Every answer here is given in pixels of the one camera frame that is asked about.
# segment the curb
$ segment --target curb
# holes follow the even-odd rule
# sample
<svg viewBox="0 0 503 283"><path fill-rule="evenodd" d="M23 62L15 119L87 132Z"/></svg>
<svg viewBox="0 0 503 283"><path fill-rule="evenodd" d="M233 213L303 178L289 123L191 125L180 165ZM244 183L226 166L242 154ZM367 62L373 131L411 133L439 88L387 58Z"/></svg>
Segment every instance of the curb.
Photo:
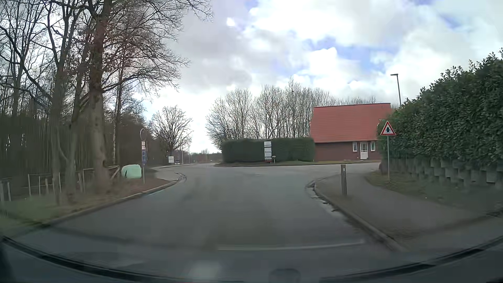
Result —
<svg viewBox="0 0 503 283"><path fill-rule="evenodd" d="M168 187L171 187L173 185L178 184L178 182L182 179L182 174L180 174L178 172L176 172L176 173L178 174L178 180L176 180L176 181L174 181L172 183L164 184L164 185L161 185L159 187L148 189L148 190L145 190L145 191L133 194L133 195L129 195L129 196L126 196L126 197L123 197L123 198L120 198L120 199L113 200L111 202L107 202L107 203L103 203L103 204L100 204L100 205L97 205L97 206L93 206L93 207L90 207L90 208L79 210L79 211L76 211L74 213L70 213L70 214L67 214L67 215L64 215L64 216L61 216L61 217L58 217L58 218L54 218L54 219L51 219L51 220L47 220L47 221L43 221L43 222L31 222L30 226L19 228L20 230L17 233L15 233L15 234L16 234L16 236L21 236L21 235L27 234L27 233L35 230L35 229L48 228L48 227L50 227L52 225L56 225L56 224L64 222L64 221L71 220L73 218L77 218L77 217L80 217L80 216L83 216L83 215L87 215L87 214L93 213L95 211L98 211L98 210L101 210L101 209L104 209L104 208L107 208L107 207L110 207L110 206L113 206L113 205L116 205L116 204L119 204L119 203L122 203L122 202L126 202L128 200L132 200L132 199L135 199L135 198L140 198L142 196L149 195L151 193L164 190L164 189L166 189Z"/></svg>
<svg viewBox="0 0 503 283"><path fill-rule="evenodd" d="M318 166L318 165L341 165L341 164L368 164L368 163L379 163L379 161L370 161L370 162L351 162L351 163L326 163L326 164L286 164L286 165L244 165L244 166L227 166L216 163L213 165L214 167L226 167L226 168L238 168L238 167L287 167L287 166Z"/></svg>
<svg viewBox="0 0 503 283"><path fill-rule="evenodd" d="M49 226L53 225L53 224L58 224L58 223L61 223L63 221L66 221L66 220L70 220L72 218L76 218L76 217L79 217L79 216L82 216L82 215L93 213L95 211L98 211L98 210L101 210L101 209L104 209L104 208L107 208L107 207L110 207L110 206L113 206L113 205L116 205L116 204L119 204L119 203L122 203L122 202L126 202L128 200L132 200L132 199L135 199L135 198L142 197L144 195L148 195L148 194L153 193L153 192L164 190L164 189L166 189L168 187L171 187L171 186L177 184L179 181L180 181L180 175L178 175L178 180L174 181L173 183L168 183L168 184L165 184L165 185L161 185L159 187L148 189L146 191L142 191L142 192L139 192L139 193L136 193L136 194L132 194L132 195L120 198L120 199L116 199L116 200L113 200L113 201L108 202L108 203L103 203L103 204L100 204L98 206L94 206L94 207L86 208L86 209L83 209L83 210L79 210L79 211L76 211L74 213L70 213L68 215L61 216L61 217L49 220L47 222L43 222L42 224L43 225L49 225Z"/></svg>
<svg viewBox="0 0 503 283"><path fill-rule="evenodd" d="M383 243L388 249L394 252L407 252L408 250L403 247L402 245L398 244L393 238L390 236L386 235L384 232L380 231L378 228L375 226L371 225L367 221L365 221L363 218L359 217L356 213L352 212L350 209L347 207L337 204L334 201L330 200L328 197L326 197L323 193L319 192L316 189L316 182L321 180L317 179L312 181L312 184L314 184L313 191L314 193L319 196L319 198L323 199L324 201L328 202L330 205L333 207L338 208L346 217L349 219L353 220L359 226L367 232L372 238L376 239L377 241Z"/></svg>
<svg viewBox="0 0 503 283"><path fill-rule="evenodd" d="M179 165L166 165L166 166L161 166L161 167L156 167L156 168L162 169L162 168L169 168L169 167L189 166L189 165L196 165L196 163L190 163L190 164L179 164Z"/></svg>

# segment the asphalt road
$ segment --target asphalt road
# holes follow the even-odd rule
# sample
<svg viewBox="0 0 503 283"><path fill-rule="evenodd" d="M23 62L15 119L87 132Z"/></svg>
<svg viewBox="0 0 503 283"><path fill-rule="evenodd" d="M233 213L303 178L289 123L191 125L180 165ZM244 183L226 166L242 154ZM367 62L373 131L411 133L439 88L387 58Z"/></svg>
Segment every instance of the asphalt road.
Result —
<svg viewBox="0 0 503 283"><path fill-rule="evenodd" d="M159 178L180 172L186 180L16 240L109 268L192 279L267 281L274 269L295 268L304 281L396 266L385 247L305 188L339 168L159 168Z"/></svg>

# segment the warning sign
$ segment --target warning sign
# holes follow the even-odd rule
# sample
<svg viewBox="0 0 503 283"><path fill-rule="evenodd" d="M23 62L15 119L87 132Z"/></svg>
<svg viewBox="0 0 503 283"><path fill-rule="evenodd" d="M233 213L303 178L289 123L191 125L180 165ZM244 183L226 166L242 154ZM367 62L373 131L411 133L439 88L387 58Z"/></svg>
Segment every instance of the warning sign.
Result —
<svg viewBox="0 0 503 283"><path fill-rule="evenodd" d="M391 127L389 121L386 121L384 128L382 128L381 135L396 135L395 130Z"/></svg>

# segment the red roof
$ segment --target red roof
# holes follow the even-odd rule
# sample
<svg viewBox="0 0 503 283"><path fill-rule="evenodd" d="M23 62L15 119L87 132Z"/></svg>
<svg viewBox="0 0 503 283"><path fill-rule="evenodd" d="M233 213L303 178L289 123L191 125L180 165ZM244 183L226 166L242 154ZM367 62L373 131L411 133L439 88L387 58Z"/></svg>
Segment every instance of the red roof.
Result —
<svg viewBox="0 0 503 283"><path fill-rule="evenodd" d="M310 136L315 143L377 140L379 119L391 111L391 103L315 107Z"/></svg>

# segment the shrub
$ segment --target shrub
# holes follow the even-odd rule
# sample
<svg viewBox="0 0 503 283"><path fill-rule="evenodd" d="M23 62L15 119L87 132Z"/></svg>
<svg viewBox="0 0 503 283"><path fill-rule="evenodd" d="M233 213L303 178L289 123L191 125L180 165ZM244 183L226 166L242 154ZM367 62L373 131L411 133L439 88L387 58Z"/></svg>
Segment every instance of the shrub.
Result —
<svg viewBox="0 0 503 283"><path fill-rule="evenodd" d="M264 141L270 140L276 161L313 161L314 140L310 137L273 139L232 139L222 143L223 161L259 162L264 160Z"/></svg>
<svg viewBox="0 0 503 283"><path fill-rule="evenodd" d="M479 165L503 160L502 93L503 60L494 53L480 62L470 61L469 70L446 70L388 117L397 133L389 139L390 157L425 156ZM379 137L378 147L385 156L385 136Z"/></svg>

